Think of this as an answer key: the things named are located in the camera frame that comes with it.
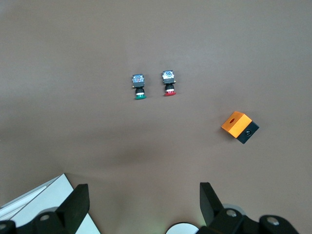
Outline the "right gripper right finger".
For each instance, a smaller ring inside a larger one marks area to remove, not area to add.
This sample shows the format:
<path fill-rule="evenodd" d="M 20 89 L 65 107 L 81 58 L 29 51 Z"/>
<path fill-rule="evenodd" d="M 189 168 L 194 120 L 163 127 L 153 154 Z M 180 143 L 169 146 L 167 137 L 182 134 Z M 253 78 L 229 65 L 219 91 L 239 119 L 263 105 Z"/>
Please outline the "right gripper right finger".
<path fill-rule="evenodd" d="M 256 222 L 234 208 L 225 208 L 209 182 L 200 183 L 200 209 L 206 225 L 199 234 L 299 234 L 280 216 L 263 215 Z"/>

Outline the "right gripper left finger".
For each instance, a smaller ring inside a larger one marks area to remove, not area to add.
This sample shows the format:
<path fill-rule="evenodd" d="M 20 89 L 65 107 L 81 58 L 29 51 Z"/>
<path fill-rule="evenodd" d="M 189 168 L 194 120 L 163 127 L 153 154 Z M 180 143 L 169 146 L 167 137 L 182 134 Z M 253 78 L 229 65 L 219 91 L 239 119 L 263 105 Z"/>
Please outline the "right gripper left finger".
<path fill-rule="evenodd" d="M 80 184 L 54 212 L 37 215 L 14 234 L 75 234 L 89 209 L 89 187 Z"/>

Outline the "red push button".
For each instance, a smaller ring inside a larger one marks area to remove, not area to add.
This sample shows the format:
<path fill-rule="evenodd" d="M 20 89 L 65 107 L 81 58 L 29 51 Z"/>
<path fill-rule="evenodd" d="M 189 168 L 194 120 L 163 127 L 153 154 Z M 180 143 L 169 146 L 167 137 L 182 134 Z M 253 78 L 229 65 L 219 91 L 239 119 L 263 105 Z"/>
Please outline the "red push button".
<path fill-rule="evenodd" d="M 163 83 L 165 85 L 165 97 L 174 96 L 176 94 L 174 84 L 175 75 L 173 70 L 167 70 L 162 72 Z"/>

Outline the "green push button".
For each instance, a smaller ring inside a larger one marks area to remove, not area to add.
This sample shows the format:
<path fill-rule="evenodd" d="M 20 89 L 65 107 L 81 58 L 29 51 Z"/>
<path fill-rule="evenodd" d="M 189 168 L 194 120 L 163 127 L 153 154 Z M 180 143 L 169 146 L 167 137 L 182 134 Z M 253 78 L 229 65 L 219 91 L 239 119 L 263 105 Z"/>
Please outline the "green push button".
<path fill-rule="evenodd" d="M 133 88 L 135 89 L 135 100 L 145 99 L 145 79 L 143 74 L 132 75 Z"/>

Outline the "orange box with black base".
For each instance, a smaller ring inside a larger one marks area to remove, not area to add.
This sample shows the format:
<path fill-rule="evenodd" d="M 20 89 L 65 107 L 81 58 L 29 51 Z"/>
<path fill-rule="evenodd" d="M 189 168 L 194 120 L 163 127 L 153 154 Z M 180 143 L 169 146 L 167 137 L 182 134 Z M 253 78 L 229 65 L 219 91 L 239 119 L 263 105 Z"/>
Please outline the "orange box with black base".
<path fill-rule="evenodd" d="M 234 111 L 221 128 L 242 144 L 245 144 L 259 126 L 245 113 Z"/>

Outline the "brown paper table cover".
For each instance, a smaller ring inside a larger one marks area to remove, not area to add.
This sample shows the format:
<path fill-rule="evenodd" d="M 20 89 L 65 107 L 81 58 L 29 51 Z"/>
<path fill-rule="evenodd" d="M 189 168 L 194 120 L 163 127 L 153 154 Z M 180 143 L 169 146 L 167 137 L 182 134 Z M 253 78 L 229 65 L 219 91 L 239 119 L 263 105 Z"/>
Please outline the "brown paper table cover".
<path fill-rule="evenodd" d="M 312 0 L 0 0 L 0 206 L 60 174 L 102 234 L 203 225 L 201 182 L 312 234 Z"/>

